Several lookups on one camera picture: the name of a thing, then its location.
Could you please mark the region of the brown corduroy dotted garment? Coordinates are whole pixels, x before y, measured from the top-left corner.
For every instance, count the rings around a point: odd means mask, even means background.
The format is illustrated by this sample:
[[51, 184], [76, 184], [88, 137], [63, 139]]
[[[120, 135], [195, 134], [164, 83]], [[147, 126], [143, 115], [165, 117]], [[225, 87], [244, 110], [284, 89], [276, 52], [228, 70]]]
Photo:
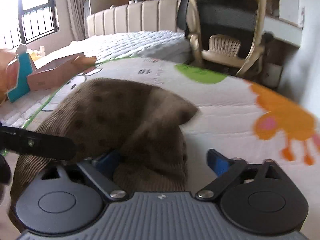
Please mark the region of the brown corduroy dotted garment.
[[76, 145], [72, 164], [114, 152], [114, 182], [128, 193], [184, 191], [187, 147], [181, 126], [198, 108], [157, 86], [97, 78], [82, 83], [38, 126]]

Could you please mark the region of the pink cardboard box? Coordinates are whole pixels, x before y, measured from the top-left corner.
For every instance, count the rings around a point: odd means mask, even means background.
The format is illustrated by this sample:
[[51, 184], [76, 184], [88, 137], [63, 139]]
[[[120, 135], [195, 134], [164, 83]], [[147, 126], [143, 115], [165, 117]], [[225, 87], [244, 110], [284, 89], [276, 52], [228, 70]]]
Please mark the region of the pink cardboard box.
[[86, 57], [84, 53], [54, 59], [27, 76], [28, 86], [31, 91], [60, 87], [72, 77], [93, 67], [96, 61], [96, 56]]

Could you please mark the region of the cartoon printed play mat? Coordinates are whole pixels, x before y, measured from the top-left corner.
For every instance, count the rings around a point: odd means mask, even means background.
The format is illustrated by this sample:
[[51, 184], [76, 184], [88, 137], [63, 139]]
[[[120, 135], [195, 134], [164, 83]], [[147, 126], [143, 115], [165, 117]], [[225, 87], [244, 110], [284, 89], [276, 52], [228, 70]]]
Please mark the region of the cartoon printed play mat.
[[210, 148], [249, 163], [273, 159], [308, 201], [302, 233], [319, 239], [319, 118], [256, 83], [169, 61], [124, 58], [78, 74], [56, 91], [38, 90], [3, 103], [1, 123], [34, 130], [65, 96], [99, 77], [156, 85], [199, 107], [197, 117], [183, 126], [189, 191], [214, 177], [206, 165]]

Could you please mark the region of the white trash bin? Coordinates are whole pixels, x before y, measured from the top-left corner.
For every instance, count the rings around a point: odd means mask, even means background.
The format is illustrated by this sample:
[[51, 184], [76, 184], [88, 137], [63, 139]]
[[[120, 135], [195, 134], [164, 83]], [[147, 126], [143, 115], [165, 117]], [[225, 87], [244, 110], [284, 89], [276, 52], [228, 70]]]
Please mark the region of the white trash bin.
[[271, 89], [278, 87], [283, 66], [267, 63], [262, 71], [261, 83]]

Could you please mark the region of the white quilted mattress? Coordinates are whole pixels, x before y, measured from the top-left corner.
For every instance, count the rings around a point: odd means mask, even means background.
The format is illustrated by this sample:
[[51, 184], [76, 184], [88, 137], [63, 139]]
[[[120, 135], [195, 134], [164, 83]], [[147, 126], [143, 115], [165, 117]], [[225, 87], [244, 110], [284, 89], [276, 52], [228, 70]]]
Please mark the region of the white quilted mattress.
[[53, 60], [64, 56], [84, 53], [86, 57], [96, 56], [97, 62], [124, 57], [148, 57], [177, 63], [186, 63], [191, 58], [191, 47], [184, 33], [168, 30], [139, 31], [92, 36], [46, 56]]

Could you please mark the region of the grey curtain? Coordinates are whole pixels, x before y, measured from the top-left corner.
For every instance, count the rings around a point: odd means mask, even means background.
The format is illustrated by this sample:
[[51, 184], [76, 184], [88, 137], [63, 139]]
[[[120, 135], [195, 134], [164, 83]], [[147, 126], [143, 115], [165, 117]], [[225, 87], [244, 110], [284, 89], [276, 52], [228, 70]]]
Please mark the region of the grey curtain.
[[86, 37], [84, 4], [87, 0], [67, 0], [71, 31], [76, 41]]

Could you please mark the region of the beige mesh office chair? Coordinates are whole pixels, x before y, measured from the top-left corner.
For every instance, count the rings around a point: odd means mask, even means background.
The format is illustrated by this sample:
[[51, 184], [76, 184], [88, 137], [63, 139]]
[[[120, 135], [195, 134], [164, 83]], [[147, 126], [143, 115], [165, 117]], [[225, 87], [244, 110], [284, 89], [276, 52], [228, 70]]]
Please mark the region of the beige mesh office chair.
[[181, 0], [177, 26], [189, 40], [194, 63], [235, 68], [236, 76], [258, 75], [266, 47], [267, 0]]

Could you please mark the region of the beige padded headboard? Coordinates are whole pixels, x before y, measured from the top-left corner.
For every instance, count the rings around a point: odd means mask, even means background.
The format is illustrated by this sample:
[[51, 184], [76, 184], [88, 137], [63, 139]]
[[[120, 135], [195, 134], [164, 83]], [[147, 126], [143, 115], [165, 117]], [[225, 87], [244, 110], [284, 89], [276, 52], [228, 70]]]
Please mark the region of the beige padded headboard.
[[121, 5], [87, 17], [88, 36], [139, 31], [179, 32], [176, 16], [181, 0], [151, 0]]

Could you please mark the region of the white box on desk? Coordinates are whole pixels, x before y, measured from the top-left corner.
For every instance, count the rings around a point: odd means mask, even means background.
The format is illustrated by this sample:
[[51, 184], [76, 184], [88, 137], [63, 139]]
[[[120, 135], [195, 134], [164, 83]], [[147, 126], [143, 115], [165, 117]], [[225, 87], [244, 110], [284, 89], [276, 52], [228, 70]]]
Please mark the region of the white box on desk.
[[299, 0], [279, 0], [279, 19], [291, 25], [304, 28], [304, 7]]

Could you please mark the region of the window with black frame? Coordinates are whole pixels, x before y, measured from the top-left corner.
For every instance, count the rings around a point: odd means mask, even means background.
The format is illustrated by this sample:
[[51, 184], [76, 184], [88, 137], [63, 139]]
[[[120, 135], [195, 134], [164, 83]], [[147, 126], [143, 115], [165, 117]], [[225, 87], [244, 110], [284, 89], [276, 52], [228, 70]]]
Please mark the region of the window with black frame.
[[1, 0], [1, 48], [29, 44], [58, 30], [55, 0]]

